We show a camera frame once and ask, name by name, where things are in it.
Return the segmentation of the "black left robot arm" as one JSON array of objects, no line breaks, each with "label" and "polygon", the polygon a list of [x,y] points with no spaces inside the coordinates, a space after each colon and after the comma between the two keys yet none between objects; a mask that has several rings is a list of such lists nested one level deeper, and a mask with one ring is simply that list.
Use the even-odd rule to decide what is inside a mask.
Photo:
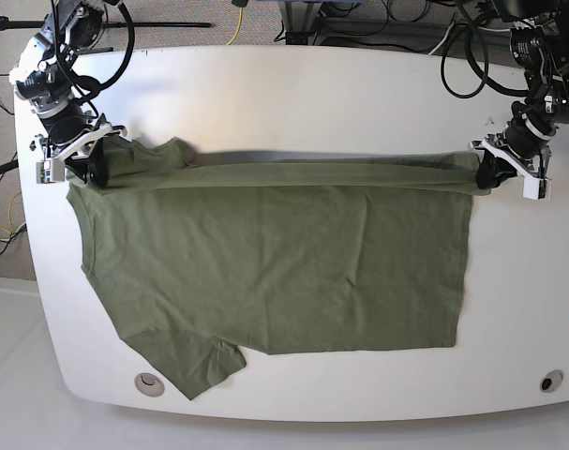
[{"label": "black left robot arm", "polygon": [[[550,189],[549,143],[561,125],[569,125],[569,1],[485,1],[476,17],[461,1],[455,7],[463,18],[464,54],[478,87],[514,100],[504,130],[472,145],[482,154],[476,184],[493,189],[522,177],[524,197],[542,200]],[[510,26],[509,50],[524,71],[524,89],[505,87],[489,74],[482,28],[493,20]]]}]

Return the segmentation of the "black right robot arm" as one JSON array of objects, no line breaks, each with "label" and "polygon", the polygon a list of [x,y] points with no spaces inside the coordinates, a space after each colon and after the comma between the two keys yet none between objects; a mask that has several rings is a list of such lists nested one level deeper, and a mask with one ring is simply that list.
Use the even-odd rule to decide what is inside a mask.
[{"label": "black right robot arm", "polygon": [[[121,13],[127,29],[127,48],[119,68],[105,82],[78,74],[73,66],[82,52],[98,42],[109,6]],[[126,135],[100,113],[93,100],[124,74],[133,54],[135,28],[122,1],[52,1],[51,12],[28,41],[17,66],[9,72],[17,98],[30,104],[44,131],[30,142],[39,151],[39,184],[60,183],[71,173],[82,183],[107,186],[109,171],[104,143]]]}]

